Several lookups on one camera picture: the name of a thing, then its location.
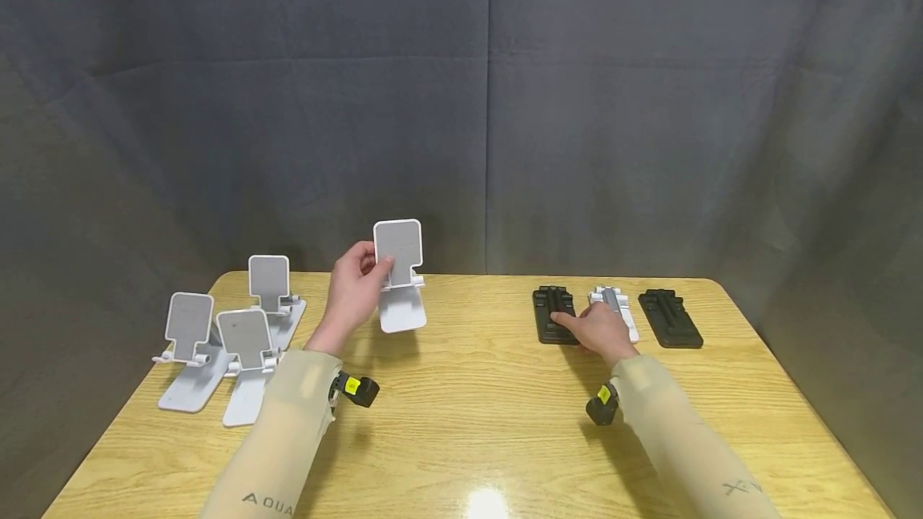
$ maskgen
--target foldable phone stand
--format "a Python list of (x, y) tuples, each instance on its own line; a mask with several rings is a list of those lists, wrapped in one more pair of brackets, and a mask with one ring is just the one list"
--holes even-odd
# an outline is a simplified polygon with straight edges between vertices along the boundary
[(254, 255), (248, 261), (250, 296), (259, 296), (266, 312), (274, 348), (286, 349), (292, 342), (305, 302), (292, 295), (289, 286), (289, 259), (284, 255)]
[(376, 262), (394, 257), (394, 266), (381, 288), (378, 316), (381, 330), (400, 332), (419, 329), (426, 324), (426, 312), (420, 298), (423, 277), (413, 269), (423, 264), (423, 232), (420, 221), (401, 219), (379, 221), (372, 231)]
[(160, 397), (159, 408), (198, 413), (224, 377), (231, 357), (212, 329), (214, 306), (211, 295), (172, 294), (164, 333), (172, 347), (152, 359), (156, 363), (182, 363), (184, 367)]
[(622, 319), (625, 320), (625, 324), (629, 326), (629, 338), (631, 342), (638, 342), (640, 336), (638, 335), (638, 327), (634, 324), (634, 317), (631, 316), (631, 311), (629, 309), (629, 296), (622, 295), (621, 289), (597, 287), (595, 290), (590, 291), (587, 295), (587, 299), (590, 301), (590, 305), (602, 301), (606, 303), (609, 308), (612, 308), (612, 311), (619, 313)]
[(262, 308), (220, 312), (215, 320), (224, 350), (233, 357), (225, 376), (237, 379), (224, 411), (224, 427), (253, 424), (260, 415), (267, 381), (279, 365), (281, 350), (272, 341)]

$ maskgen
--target hand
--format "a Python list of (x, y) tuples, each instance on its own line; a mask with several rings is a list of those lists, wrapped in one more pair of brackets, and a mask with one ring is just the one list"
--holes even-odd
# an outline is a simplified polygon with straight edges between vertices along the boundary
[(577, 337), (583, 347), (599, 353), (609, 368), (620, 360), (638, 355), (631, 344), (629, 326), (621, 313), (613, 312), (606, 303), (595, 302), (577, 317), (565, 312), (551, 313), (551, 319)]
[(357, 242), (340, 257), (330, 275), (324, 318), (304, 348), (339, 355), (353, 332), (372, 316), (393, 265), (391, 257), (375, 264), (375, 243), (370, 240)]

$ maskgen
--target yellow sticker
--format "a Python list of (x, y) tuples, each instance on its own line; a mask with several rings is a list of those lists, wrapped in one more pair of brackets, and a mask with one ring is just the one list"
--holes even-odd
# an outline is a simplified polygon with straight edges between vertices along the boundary
[(603, 400), (603, 403), (608, 403), (609, 398), (612, 397), (612, 391), (609, 391), (609, 388), (606, 385), (603, 385), (602, 389), (596, 393), (596, 396)]
[(356, 394), (358, 388), (359, 380), (356, 377), (350, 377), (346, 380), (346, 392), (348, 394)]

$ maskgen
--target right hand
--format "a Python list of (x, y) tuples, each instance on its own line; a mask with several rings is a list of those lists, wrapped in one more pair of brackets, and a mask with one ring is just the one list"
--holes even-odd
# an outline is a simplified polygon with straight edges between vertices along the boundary
[(577, 317), (565, 312), (551, 313), (551, 319), (577, 337), (583, 347), (598, 353), (609, 368), (623, 359), (639, 355), (629, 338), (629, 326), (622, 315), (606, 303), (595, 302)]

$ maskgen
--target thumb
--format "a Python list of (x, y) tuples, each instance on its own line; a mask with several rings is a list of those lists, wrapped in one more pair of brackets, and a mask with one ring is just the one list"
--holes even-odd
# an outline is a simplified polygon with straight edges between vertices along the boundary
[(575, 330), (579, 325), (579, 319), (572, 315), (569, 315), (565, 312), (553, 312), (551, 313), (551, 319), (563, 326), (567, 331)]
[(382, 260), (378, 260), (378, 263), (369, 271), (369, 274), (366, 275), (369, 277), (369, 280), (375, 281), (376, 283), (383, 283), (385, 277), (388, 276), (391, 272), (391, 268), (394, 266), (394, 257), (385, 257)]

